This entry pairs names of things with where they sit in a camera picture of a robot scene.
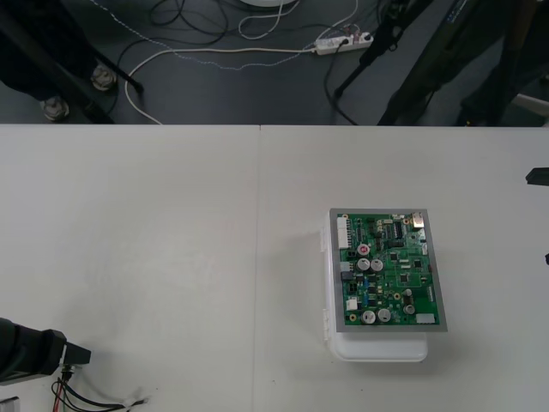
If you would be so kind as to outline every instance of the black equipment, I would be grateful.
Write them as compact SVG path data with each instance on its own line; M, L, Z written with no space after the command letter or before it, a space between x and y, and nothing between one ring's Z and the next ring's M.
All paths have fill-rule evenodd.
M335 90L339 99L347 87L376 58L394 50L404 31L417 19L433 0L390 0L384 10L374 41L359 60L359 67ZM421 53L404 83L392 96L378 125L392 125L401 114L414 104L432 96L440 87L444 71L451 67L462 51L460 37L483 0L455 0L435 34ZM504 51L498 66L498 85L494 88L489 123L496 125L503 115L505 96L512 83L520 51L537 7L536 0L513 0L509 30L505 36Z
M58 330L34 330L0 318L0 385L52 375L60 365L87 365L92 353Z
M40 12L41 8L47 10L48 2L33 2L35 11ZM135 81L128 74L123 72L118 66L109 60L106 56L95 49L86 39L83 39L77 33L74 33L69 25L65 24L62 18L57 18L55 24L64 30L72 39L77 41L81 48L87 49L105 66L117 73L119 77L131 84L137 93L142 93L143 86ZM0 33L3 33L10 39L34 64L55 84L63 97L68 101L79 106L86 118L96 124L114 124L112 119L103 111L103 109L91 98L89 98L77 83L67 75L65 70L60 67L56 60L48 51L37 41L25 28L13 10L0 1Z
M549 186L549 167L536 167L526 176L529 185Z

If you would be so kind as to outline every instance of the capacitor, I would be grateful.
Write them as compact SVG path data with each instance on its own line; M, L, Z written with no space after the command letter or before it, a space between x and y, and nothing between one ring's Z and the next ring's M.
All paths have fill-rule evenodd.
M375 272L379 272L383 269L383 262L379 259L374 259L371 261L371 269Z
M376 322L376 314L372 311L366 311L362 313L362 316L360 317L363 324L373 324Z
M366 258L359 259L357 268L362 271L367 271L370 268L370 261Z
M389 309L380 309L377 311L377 318L383 323L387 323L391 320L391 312Z
M370 253L370 247L366 243L361 243L359 247L357 247L357 253L360 256L368 256L368 253Z
M407 315L413 315L415 313L415 307L413 307L413 305L406 305L404 306L403 311Z

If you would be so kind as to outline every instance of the metal frame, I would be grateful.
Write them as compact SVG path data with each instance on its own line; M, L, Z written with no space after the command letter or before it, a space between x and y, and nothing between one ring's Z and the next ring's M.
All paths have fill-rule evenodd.
M425 238L429 246L429 260L431 261L432 280L437 300L438 321L434 325L347 325L345 324L345 311L343 310L343 283L340 275L340 249L337 241L337 215L409 215L414 212L420 212L423 215L425 223ZM446 325L446 315L444 312L443 296L438 280L437 260L432 243L431 225L429 215L426 209L331 209L329 211L330 243L332 248L332 276L334 280L335 297L335 330L337 332L445 332L448 330Z

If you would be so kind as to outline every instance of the white cable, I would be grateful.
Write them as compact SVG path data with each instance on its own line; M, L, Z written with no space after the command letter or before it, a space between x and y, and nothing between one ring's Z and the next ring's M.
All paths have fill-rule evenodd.
M138 70L140 70L145 64L149 63L151 60L154 60L155 58L157 58L158 56L162 56L163 54L167 54L167 53L173 53L175 54L176 56L178 56L178 53L187 53L187 52L212 52L212 53L241 53L241 52L273 52L273 53L295 53L294 56L291 56L289 58L285 58L284 60L281 60L279 62L276 62L276 63L272 63L272 64L261 64L261 63L250 63L250 64L245 64L239 68L226 68L227 70L242 70L242 69L245 69L246 67L251 67L251 66L266 66L266 67L272 67L272 66L276 66L278 64L282 64L282 63L285 63L287 62L288 60L292 60L293 58L296 58L297 56L303 54L303 53L310 53L310 52L313 52L315 49L307 49L307 48L304 48L303 50L285 50L285 49L265 49L265 48L262 48L262 47L253 47L253 48L247 48L247 49L234 49L234 50L225 50L225 49L172 49L172 50L163 50L163 51L159 51L158 53L154 54L153 56L151 56L150 58L147 58L145 60L143 60L142 62L140 62L130 73L129 75L130 76L133 76ZM216 65L218 67L222 67L222 66L219 66L217 63L215 62L203 62L202 60L198 60L198 59L193 59L193 58L185 58L185 59L192 59L192 60L196 60L197 62L199 63L202 63L202 64L213 64L213 65ZM148 118L149 120L155 122L156 124L162 124L159 120L157 120L156 118L152 117L150 114L148 113L145 113L143 110L141 110L139 107L137 107L137 105L134 103L134 101L130 98L130 93L128 91L128 82L126 82L124 84L124 92L126 93L126 99L128 99L128 102L131 104L131 106L136 109L137 112L139 112L142 116L144 116L145 118Z
M320 40L327 32L332 30L334 27L338 27L340 24L344 23L345 21L349 20L351 17L356 15L358 10L359 10L359 0L355 0L353 12L350 15L348 15L347 17L345 17L344 19L341 19L338 22L334 23L332 25L332 27L329 27L326 30L324 30L322 33L320 33L317 37L317 40Z
M298 0L293 6L291 9L289 9L286 13L282 13L282 8L284 7L284 0L281 0L281 6L279 7L278 9L278 14L276 15L249 15L248 17L245 17L244 19L242 19L240 21L240 23L238 24L238 32L240 33L240 35L242 37L244 37L245 39L247 40L259 40L259 39L262 39L263 37L267 36L269 33L271 33L273 30L276 29L276 27L278 26L278 23L281 21L281 17L283 15L289 15L290 13L293 12L293 10L298 7L298 4L301 3L301 0ZM274 25L265 33L263 34L260 34L259 36L247 36L245 35L244 33L242 33L242 25L244 24L245 21L248 21L248 20L251 20L251 19L272 19L276 17L276 21L274 22Z

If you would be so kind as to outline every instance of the white power strip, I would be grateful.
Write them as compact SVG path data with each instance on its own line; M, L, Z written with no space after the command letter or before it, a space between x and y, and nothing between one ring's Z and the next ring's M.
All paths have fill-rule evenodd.
M345 39L349 42L346 45L343 45L338 53L365 49L367 47L370 47L371 43L374 41L373 36L369 33L362 33L357 39L355 39L354 36L332 37L330 39L317 40L315 42L315 50L320 56L324 54L334 54L337 51L337 48L340 46L341 42Z

